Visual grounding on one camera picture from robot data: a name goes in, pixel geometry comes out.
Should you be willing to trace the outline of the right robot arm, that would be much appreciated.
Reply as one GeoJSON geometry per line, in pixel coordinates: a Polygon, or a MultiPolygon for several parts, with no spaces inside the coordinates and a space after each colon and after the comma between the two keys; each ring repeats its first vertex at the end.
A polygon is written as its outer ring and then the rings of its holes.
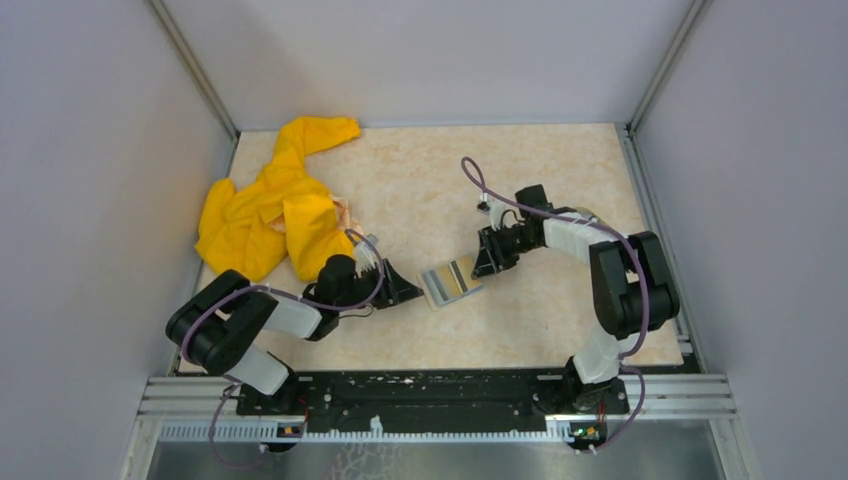
{"type": "Polygon", "coordinates": [[[563,252],[589,267],[598,324],[566,363],[563,398],[576,412],[590,411],[610,389],[621,361],[679,312],[659,238],[650,231],[625,236],[588,210],[556,208],[540,185],[518,191],[512,202],[484,192],[477,209],[490,224],[478,232],[473,278],[509,270],[521,255],[539,248],[563,252]]]}

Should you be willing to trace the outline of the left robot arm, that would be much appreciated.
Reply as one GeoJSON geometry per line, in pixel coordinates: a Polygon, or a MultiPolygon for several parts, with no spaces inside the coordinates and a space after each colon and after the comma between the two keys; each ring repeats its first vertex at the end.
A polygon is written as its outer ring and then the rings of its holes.
{"type": "Polygon", "coordinates": [[[170,317],[165,335],[188,363],[252,387],[264,405],[285,414],[297,406],[300,388],[289,365],[256,346],[261,332],[317,342],[355,310],[383,310],[423,294],[386,259],[359,267],[350,256],[334,255],[301,295],[253,284],[227,270],[170,317]]]}

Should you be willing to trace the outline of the beige oval tray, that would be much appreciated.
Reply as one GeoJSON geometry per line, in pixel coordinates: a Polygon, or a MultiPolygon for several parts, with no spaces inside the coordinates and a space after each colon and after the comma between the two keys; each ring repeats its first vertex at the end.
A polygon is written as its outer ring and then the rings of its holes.
{"type": "Polygon", "coordinates": [[[576,213],[579,213],[582,217],[584,217],[584,218],[586,218],[590,221],[594,221],[594,222],[600,222],[601,221],[601,219],[592,210],[590,210],[586,207],[575,207],[574,211],[576,213]]]}

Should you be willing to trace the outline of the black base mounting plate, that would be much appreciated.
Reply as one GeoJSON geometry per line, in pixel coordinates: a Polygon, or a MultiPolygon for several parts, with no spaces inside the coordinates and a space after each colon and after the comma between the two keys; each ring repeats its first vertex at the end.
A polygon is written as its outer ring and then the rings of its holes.
{"type": "Polygon", "coordinates": [[[540,431],[549,415],[626,415],[622,380],[597,398],[572,400],[565,368],[303,372],[273,396],[245,386],[243,416],[306,416],[311,432],[360,432],[377,417],[390,433],[540,431]]]}

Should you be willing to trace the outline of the yellow cloth garment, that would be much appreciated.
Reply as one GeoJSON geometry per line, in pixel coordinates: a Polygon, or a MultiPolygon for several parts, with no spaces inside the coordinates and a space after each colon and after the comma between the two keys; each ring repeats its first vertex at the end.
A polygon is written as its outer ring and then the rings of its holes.
{"type": "Polygon", "coordinates": [[[301,116],[282,126],[252,183],[237,188],[224,178],[209,189],[195,244],[203,262],[216,273],[235,270],[259,282],[289,260],[296,277],[308,283],[330,257],[351,256],[348,211],[307,172],[306,159],[360,134],[351,117],[301,116]]]}

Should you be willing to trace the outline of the aluminium frame rail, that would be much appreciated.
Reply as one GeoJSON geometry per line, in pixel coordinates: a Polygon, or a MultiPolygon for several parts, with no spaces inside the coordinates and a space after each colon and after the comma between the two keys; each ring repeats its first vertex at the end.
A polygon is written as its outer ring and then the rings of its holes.
{"type": "Polygon", "coordinates": [[[639,419],[724,419],[737,415],[728,380],[714,374],[623,374],[604,392],[578,395],[563,376],[541,371],[314,372],[272,397],[238,387],[224,397],[226,380],[213,377],[151,378],[141,416],[201,418],[221,406],[227,416],[341,415],[355,407],[499,407],[516,416],[539,408],[545,415],[584,416],[603,406],[622,418],[634,407],[639,419]]]}

